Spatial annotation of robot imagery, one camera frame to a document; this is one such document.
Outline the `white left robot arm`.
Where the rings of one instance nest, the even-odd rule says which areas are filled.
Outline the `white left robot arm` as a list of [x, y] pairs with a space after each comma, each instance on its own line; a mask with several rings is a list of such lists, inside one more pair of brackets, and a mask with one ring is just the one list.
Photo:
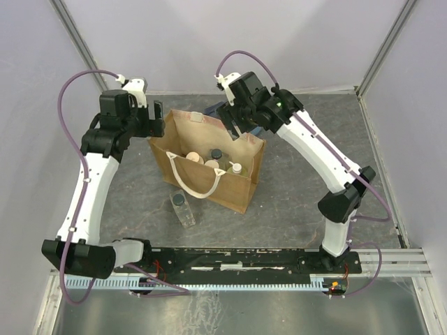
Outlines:
[[130, 263], [139, 272], [154, 264], [147, 240], [124, 238], [100, 244], [100, 225], [111, 181], [133, 137], [163, 137], [163, 104], [154, 101], [154, 118], [137, 94], [122, 89], [104, 91], [100, 112], [82, 136], [82, 160], [75, 192], [54, 239], [43, 241], [41, 252], [68, 275], [106, 279]]

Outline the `small green pump bottle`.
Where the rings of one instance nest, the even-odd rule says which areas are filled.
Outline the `small green pump bottle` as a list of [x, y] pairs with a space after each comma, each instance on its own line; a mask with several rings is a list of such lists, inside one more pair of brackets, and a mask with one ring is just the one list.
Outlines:
[[236, 174], [243, 177], [249, 176], [248, 170], [243, 165], [231, 161], [229, 161], [229, 168], [227, 169], [227, 173]]

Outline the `clear bottle black cap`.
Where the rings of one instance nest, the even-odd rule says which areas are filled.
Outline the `clear bottle black cap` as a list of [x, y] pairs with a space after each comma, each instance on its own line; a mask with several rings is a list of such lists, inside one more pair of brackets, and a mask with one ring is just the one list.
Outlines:
[[173, 209], [183, 228], [190, 228], [196, 224], [193, 212], [183, 190], [170, 194]]
[[209, 157], [210, 157], [210, 159], [217, 161], [219, 163], [219, 167], [222, 170], [228, 169], [228, 165], [230, 162], [230, 156], [226, 152], [224, 152], [218, 148], [213, 148], [213, 149], [210, 149]]

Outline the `brown canvas tote bag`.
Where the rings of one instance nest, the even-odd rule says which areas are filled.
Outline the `brown canvas tote bag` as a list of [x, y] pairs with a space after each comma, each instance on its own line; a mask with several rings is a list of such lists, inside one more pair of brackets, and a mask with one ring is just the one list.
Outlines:
[[[266, 141], [251, 133], [232, 140], [222, 122], [199, 112], [171, 110], [165, 135], [148, 140], [163, 180], [198, 199], [208, 199], [243, 214], [259, 182]], [[186, 158], [196, 152], [209, 159], [220, 149], [248, 172], [246, 177]]]

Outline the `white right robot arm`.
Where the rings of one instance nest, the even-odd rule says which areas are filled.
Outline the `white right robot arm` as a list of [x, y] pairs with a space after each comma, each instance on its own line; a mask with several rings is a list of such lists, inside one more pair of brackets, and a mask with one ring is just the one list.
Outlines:
[[350, 249], [350, 221], [366, 185], [376, 176], [374, 169], [345, 157], [290, 91], [279, 86], [268, 89], [253, 72], [218, 74], [216, 79], [227, 98], [217, 113], [233, 140], [256, 127], [271, 131], [297, 150], [324, 181], [328, 193], [318, 202], [325, 219], [319, 262], [326, 272], [338, 271]]

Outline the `cream jar with lid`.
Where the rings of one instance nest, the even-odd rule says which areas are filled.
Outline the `cream jar with lid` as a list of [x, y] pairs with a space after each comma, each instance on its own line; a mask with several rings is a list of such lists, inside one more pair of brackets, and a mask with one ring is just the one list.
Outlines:
[[190, 161], [193, 161], [193, 162], [195, 162], [195, 163], [199, 163], [199, 164], [201, 164], [201, 165], [204, 164], [203, 157], [202, 157], [199, 153], [197, 153], [197, 152], [195, 152], [195, 151], [190, 151], [190, 152], [186, 155], [186, 159], [188, 159], [188, 160], [190, 160]]

